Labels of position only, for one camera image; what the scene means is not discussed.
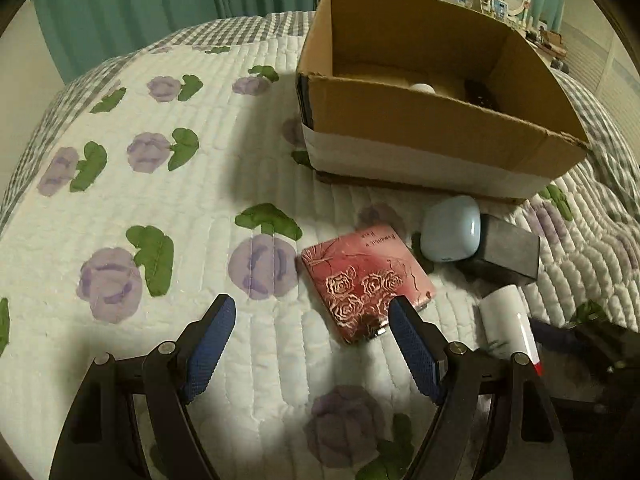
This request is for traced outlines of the white bottle with red cap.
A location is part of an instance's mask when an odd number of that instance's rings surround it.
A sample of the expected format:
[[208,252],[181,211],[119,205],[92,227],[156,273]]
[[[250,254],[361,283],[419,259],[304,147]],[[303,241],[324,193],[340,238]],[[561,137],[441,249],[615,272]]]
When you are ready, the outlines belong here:
[[487,352],[500,360],[510,359],[513,353],[525,353],[541,376],[544,371],[521,289],[515,285],[498,288],[480,300],[478,310]]

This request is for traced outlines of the black charger cube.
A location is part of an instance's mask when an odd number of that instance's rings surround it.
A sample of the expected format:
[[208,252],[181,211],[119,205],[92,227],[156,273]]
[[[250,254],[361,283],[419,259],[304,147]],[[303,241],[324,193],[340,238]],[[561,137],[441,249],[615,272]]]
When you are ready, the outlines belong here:
[[480,215],[480,244],[456,263],[466,276],[488,283],[523,287],[537,281],[540,237],[491,214]]

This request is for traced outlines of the light blue earbuds case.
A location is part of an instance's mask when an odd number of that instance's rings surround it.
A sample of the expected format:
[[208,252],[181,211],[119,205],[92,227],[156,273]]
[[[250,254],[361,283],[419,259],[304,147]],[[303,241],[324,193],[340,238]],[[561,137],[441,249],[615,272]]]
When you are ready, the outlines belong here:
[[471,196],[441,200],[427,211],[421,228],[422,254],[433,262],[472,257],[480,247],[480,206]]

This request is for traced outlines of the red rose patterned case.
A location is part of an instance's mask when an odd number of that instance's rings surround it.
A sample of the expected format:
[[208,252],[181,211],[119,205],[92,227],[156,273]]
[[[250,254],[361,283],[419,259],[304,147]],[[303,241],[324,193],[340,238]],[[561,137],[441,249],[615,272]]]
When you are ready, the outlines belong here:
[[420,311],[435,296],[431,279],[388,224],[307,247],[302,261],[337,333],[348,344],[381,333],[395,297],[406,297]]

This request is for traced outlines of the black remote control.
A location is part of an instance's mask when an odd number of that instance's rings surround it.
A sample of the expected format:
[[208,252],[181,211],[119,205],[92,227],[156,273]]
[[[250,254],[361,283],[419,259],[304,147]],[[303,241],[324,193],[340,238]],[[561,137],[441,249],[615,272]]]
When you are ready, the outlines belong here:
[[500,110],[494,95],[481,81],[465,79],[464,95],[465,101],[472,105],[484,107],[494,112]]

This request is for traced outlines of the white plastic bottle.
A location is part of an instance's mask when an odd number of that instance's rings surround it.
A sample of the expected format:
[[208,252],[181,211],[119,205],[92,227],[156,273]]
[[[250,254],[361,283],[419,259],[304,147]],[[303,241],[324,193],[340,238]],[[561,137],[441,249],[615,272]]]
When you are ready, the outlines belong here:
[[424,84],[423,82],[419,82],[418,84],[412,84],[409,87],[412,91],[422,92],[422,93],[431,93],[435,94],[435,89],[430,84]]

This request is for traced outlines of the white floral quilt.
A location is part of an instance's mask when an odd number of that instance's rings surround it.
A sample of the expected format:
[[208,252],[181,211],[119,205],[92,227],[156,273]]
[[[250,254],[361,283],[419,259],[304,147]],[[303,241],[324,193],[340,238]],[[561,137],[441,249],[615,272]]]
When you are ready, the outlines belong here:
[[219,477],[405,478],[436,406],[388,323],[340,337],[302,251],[388,224],[435,286],[420,317],[487,350],[478,304],[504,286],[421,252],[448,197],[540,237],[537,281],[518,286],[530,318],[638,328],[639,218],[608,215],[580,166],[590,142],[519,203],[320,174],[296,92],[307,34],[141,55],[48,151],[1,237],[1,432],[34,478],[95,358],[146,356],[220,294],[234,327],[186,406]]

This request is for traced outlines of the grey checkered bed cover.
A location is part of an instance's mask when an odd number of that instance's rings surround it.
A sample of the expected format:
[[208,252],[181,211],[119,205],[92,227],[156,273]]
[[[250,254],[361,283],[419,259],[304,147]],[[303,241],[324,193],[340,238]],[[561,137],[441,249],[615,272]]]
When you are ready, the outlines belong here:
[[[144,54],[157,54],[178,46],[233,46],[278,38],[305,36],[314,18],[311,11],[269,13],[265,16],[220,18],[186,27],[140,50],[109,58],[58,92],[32,132],[1,202],[1,225],[7,226],[15,208],[34,180],[43,159],[72,122],[116,84],[120,72]],[[596,181],[594,192],[614,221],[624,214],[639,218],[639,163],[608,111],[583,84],[560,70],[552,74],[563,88],[590,142],[587,159],[580,164]]]

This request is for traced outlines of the dark checkered suitcase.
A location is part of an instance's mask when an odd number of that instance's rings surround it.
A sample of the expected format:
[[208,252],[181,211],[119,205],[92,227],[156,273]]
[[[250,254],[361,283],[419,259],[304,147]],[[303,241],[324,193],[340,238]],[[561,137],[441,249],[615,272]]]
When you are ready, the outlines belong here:
[[555,70],[560,70],[561,72],[566,74],[570,72],[570,68],[568,67],[567,62],[564,62],[559,58],[552,58],[550,67],[554,68]]

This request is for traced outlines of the white louvered wardrobe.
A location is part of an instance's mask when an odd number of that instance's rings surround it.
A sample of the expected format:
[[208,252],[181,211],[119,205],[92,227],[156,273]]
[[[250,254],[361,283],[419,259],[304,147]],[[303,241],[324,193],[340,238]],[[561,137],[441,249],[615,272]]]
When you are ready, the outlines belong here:
[[639,128],[639,74],[616,32],[589,3],[564,6],[561,26],[570,73],[635,136]]

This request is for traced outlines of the brown cardboard box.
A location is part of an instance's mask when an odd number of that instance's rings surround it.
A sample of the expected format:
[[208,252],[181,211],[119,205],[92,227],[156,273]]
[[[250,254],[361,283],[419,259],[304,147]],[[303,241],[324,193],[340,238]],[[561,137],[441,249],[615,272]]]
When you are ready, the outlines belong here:
[[519,203],[589,141],[526,40],[438,0],[320,0],[296,68],[320,174]]

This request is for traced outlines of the white dressing table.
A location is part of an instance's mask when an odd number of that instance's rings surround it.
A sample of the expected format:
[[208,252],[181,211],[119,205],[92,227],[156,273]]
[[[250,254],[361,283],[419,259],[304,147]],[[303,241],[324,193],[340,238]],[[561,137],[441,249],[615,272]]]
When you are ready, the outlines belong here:
[[508,5],[502,0],[468,0],[466,6],[510,26],[549,64],[566,60],[567,50],[564,47],[562,35],[545,29],[544,23],[540,23],[538,28],[534,29],[534,26],[527,21],[529,19],[528,1],[524,4],[524,15],[521,18],[511,15]]

